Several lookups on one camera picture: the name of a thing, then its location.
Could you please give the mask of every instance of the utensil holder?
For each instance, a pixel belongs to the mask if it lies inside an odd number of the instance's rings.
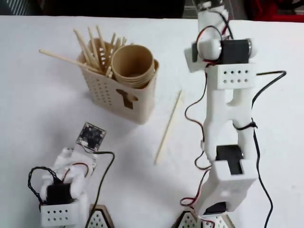
[[[95,46],[101,61],[107,61],[107,59],[104,58],[105,54],[97,38],[95,38]],[[113,46],[107,42],[105,42],[105,46],[107,50],[108,48],[113,48]],[[88,48],[92,51],[91,42],[88,43]],[[78,56],[77,61],[85,63],[82,52]],[[154,93],[158,68],[159,63],[157,60],[154,60],[154,76],[147,86],[142,89],[124,86],[115,79],[110,79],[84,68],[81,68],[81,71],[89,88],[92,100],[96,105],[138,124],[144,124],[148,121],[154,108]]]

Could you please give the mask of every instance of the paper cup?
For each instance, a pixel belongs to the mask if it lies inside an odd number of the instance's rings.
[[[116,80],[131,88],[145,86],[154,75],[153,55],[141,45],[118,49],[113,54],[111,66]]]

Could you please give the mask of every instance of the white tabletop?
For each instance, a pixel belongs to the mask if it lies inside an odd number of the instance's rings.
[[[156,107],[145,125],[136,125],[94,105],[78,67],[38,53],[43,48],[75,59],[80,52],[72,31],[88,40],[86,27],[100,25],[148,47],[160,62]],[[232,21],[236,38],[255,38],[259,72],[286,70],[287,76],[257,101],[261,175],[274,202],[269,228],[297,227],[304,206],[303,35],[304,24]],[[118,228],[168,228],[182,211],[179,200],[194,196],[202,173],[193,164],[200,154],[200,128],[183,117],[200,97],[204,74],[188,72],[183,50],[195,40],[197,21],[186,19],[108,19],[84,17],[0,17],[0,221],[1,227],[39,227],[38,200],[27,188],[30,169],[51,166],[61,149],[73,146],[88,121],[107,130],[101,149],[116,153],[99,204]],[[274,76],[259,77],[257,88]],[[160,165],[153,159],[183,89]],[[205,101],[190,110],[203,121]],[[228,124],[219,144],[235,143]],[[91,202],[110,157],[101,156],[88,186]],[[33,176],[39,190],[41,174]],[[230,216],[238,228],[263,227],[269,202],[256,181]]]

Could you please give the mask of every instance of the keyhole cutout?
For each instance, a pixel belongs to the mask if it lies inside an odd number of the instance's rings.
[[[123,96],[123,104],[125,107],[133,109],[133,102],[138,101],[138,98],[132,94],[129,94],[121,89],[116,89],[116,91]]]

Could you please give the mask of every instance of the electrical wire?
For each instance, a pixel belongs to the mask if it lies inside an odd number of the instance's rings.
[[[44,201],[40,197],[40,194],[34,190],[34,188],[32,187],[32,183],[31,183],[32,175],[33,175],[33,172],[35,170],[46,170],[46,171],[48,171],[52,175],[52,177],[53,177],[54,184],[62,183],[62,180],[57,177],[56,173],[53,170],[51,170],[50,168],[45,167],[45,166],[36,166],[36,167],[34,167],[34,168],[32,168],[30,170],[30,172],[28,173],[29,174],[28,175],[28,188],[38,198],[38,200],[39,200],[39,208],[40,208],[40,206],[44,203]]]
[[[210,166],[207,166],[207,167],[200,167],[197,162],[198,160],[203,156],[203,154],[205,153],[205,151],[202,151],[202,153],[200,154],[199,157],[197,157],[195,160],[194,160],[194,165],[196,168],[198,168],[199,170],[207,170],[207,169],[210,169],[212,167],[212,165]]]
[[[97,205],[97,203],[98,203],[98,199],[99,199],[99,195],[100,195],[101,186],[102,186],[102,184],[103,184],[103,182],[104,182],[104,179],[105,179],[106,174],[108,173],[108,171],[109,171],[111,165],[113,164],[113,161],[114,161],[114,159],[115,159],[115,154],[114,154],[113,152],[111,152],[111,151],[88,152],[88,151],[86,150],[86,148],[85,148],[83,145],[82,145],[82,148],[83,148],[83,149],[85,150],[85,152],[87,152],[87,153],[92,153],[92,154],[110,154],[110,155],[112,155],[112,159],[111,159],[109,165],[107,166],[107,168],[105,169],[104,174],[103,174],[103,176],[102,176],[102,178],[101,178],[101,180],[100,180],[99,187],[98,187],[98,191],[97,191],[97,195],[96,195],[96,199],[95,199],[95,203],[94,203],[94,205],[93,205],[93,207],[92,207],[92,209],[91,209],[89,218],[87,219],[86,224],[85,224],[85,228],[88,228],[89,223],[90,223],[90,220],[91,220],[91,217],[93,216],[94,211],[95,211],[95,208],[96,208],[96,205]]]
[[[201,220],[203,220],[204,222],[209,222],[209,223],[211,223],[211,224],[212,224],[212,228],[215,228],[215,222],[210,221],[210,220],[205,220],[205,219],[201,219]]]
[[[271,74],[280,74],[278,77],[276,77],[274,80],[272,80],[271,82],[269,82],[266,86],[264,86],[262,89],[260,89],[257,94],[254,96],[254,98],[252,99],[252,108],[253,108],[253,105],[255,103],[255,101],[258,99],[258,97],[267,89],[269,88],[271,85],[273,85],[275,82],[277,82],[278,80],[280,80],[282,77],[284,77],[286,75],[286,71],[272,71],[272,72],[265,72],[265,73],[259,73],[257,74],[258,76],[260,75],[271,75]],[[273,208],[274,208],[274,205],[273,205],[273,202],[271,200],[271,197],[268,193],[268,191],[266,190],[265,188],[265,185],[263,184],[262,182],[262,179],[261,179],[261,175],[260,175],[260,168],[259,168],[259,164],[260,164],[260,157],[261,157],[261,153],[260,153],[260,148],[259,148],[259,145],[258,145],[258,141],[257,141],[257,137],[256,137],[256,131],[255,129],[253,130],[253,138],[254,138],[254,142],[255,142],[255,146],[256,146],[256,153],[257,153],[257,159],[256,159],[256,170],[257,170],[257,173],[258,173],[258,179],[259,179],[259,182],[269,200],[269,203],[270,203],[270,210],[269,210],[269,213],[267,215],[267,218],[266,218],[266,221],[265,221],[265,224],[264,224],[264,228],[267,227],[268,225],[268,222],[269,222],[269,219],[270,219],[270,216],[271,216],[271,213],[273,211]]]
[[[88,173],[89,173],[89,166],[88,166],[87,164],[85,164],[85,163],[83,163],[83,162],[76,162],[76,163],[72,164],[72,166],[73,166],[73,165],[84,165],[84,166],[86,166],[85,178],[87,177],[87,175],[88,175]],[[66,177],[67,177],[67,173],[70,172],[70,171],[71,171],[71,169],[68,168],[68,170],[66,171],[65,175],[64,175],[63,178],[62,178],[62,182],[65,181],[65,179],[66,179]]]
[[[209,12],[211,12],[211,13],[217,13],[217,14],[220,15],[220,17],[223,19],[225,25],[227,26],[227,29],[228,29],[228,31],[229,31],[229,34],[230,34],[231,39],[234,39],[233,34],[232,34],[232,31],[231,31],[231,28],[230,28],[230,26],[229,26],[229,21],[225,18],[225,16],[224,16],[222,13],[217,12],[217,11],[209,10]]]
[[[196,203],[196,201],[198,200],[198,198],[200,197],[200,192],[201,192],[201,186],[203,184],[204,178],[206,176],[206,174],[209,172],[210,170],[205,170],[203,177],[200,179],[199,182],[199,188],[198,191],[195,195],[195,197],[184,197],[180,200],[180,205],[183,207],[192,207],[192,205],[194,205]],[[185,200],[191,200],[190,203],[183,203],[183,201]]]
[[[219,29],[218,29],[217,27],[213,26],[213,25],[209,25],[209,26],[206,26],[205,28],[203,28],[203,29],[199,32],[198,36],[196,37],[196,49],[197,49],[197,52],[198,52],[199,57],[200,57],[204,62],[206,62],[206,63],[211,63],[211,64],[215,64],[215,61],[205,59],[205,58],[203,57],[203,55],[201,55],[200,49],[199,49],[199,39],[200,39],[200,37],[203,35],[203,33],[206,31],[206,29],[209,29],[209,28],[215,29],[215,30],[218,32],[220,39],[223,40],[222,34],[221,34],[221,32],[219,31]]]

